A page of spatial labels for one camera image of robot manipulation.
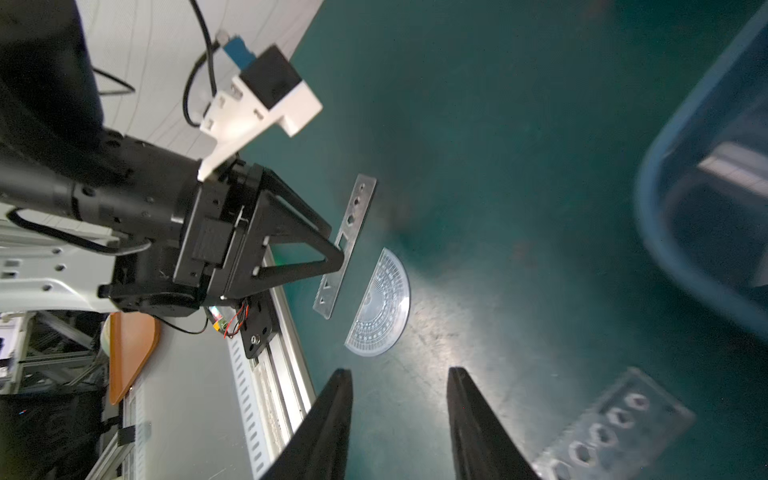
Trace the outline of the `blue plastic storage box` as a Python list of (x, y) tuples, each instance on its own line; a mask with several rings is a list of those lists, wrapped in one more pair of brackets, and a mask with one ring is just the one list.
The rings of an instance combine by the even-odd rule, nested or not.
[(638, 232), (683, 291), (767, 338), (767, 9), (745, 24), (647, 150)]

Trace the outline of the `clear protractor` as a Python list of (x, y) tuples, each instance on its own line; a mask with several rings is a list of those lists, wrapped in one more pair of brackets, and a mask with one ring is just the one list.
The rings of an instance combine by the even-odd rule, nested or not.
[(383, 248), (345, 347), (362, 357), (382, 355), (395, 345), (405, 330), (410, 304), (406, 269), (391, 250)]

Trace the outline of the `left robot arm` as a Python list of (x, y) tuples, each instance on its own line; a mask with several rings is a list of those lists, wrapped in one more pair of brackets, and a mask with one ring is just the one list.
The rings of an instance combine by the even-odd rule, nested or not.
[(331, 226), (240, 157), (321, 103), (277, 45), (233, 61), (198, 122), (213, 149), (189, 158), (107, 127), (75, 2), (2, 3), (1, 201), (48, 238), (2, 250), (3, 310), (182, 317), (342, 267)]

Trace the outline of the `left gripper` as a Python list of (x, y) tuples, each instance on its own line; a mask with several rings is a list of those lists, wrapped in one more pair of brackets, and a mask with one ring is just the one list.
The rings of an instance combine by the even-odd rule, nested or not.
[(271, 267), (258, 259), (251, 268), (253, 294), (336, 272), (343, 265), (342, 250), (330, 240), (330, 225), (285, 181), (270, 169), (232, 161), (219, 176), (197, 186), (180, 239), (156, 241), (145, 251), (118, 258), (111, 282), (99, 287), (98, 296), (120, 311), (149, 315), (235, 306), (240, 299), (229, 291), (229, 283), (253, 213), (251, 239), (262, 254), (272, 245), (305, 245), (322, 256)]

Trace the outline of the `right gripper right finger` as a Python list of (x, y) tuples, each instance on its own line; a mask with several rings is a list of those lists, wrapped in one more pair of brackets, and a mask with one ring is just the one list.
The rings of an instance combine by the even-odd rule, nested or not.
[(458, 479), (536, 479), (468, 371), (451, 367), (447, 403)]

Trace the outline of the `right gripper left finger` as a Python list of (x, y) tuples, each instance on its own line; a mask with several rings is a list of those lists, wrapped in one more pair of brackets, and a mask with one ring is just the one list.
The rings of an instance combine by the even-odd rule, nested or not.
[(344, 479), (352, 406), (352, 373), (337, 369), (262, 479)]

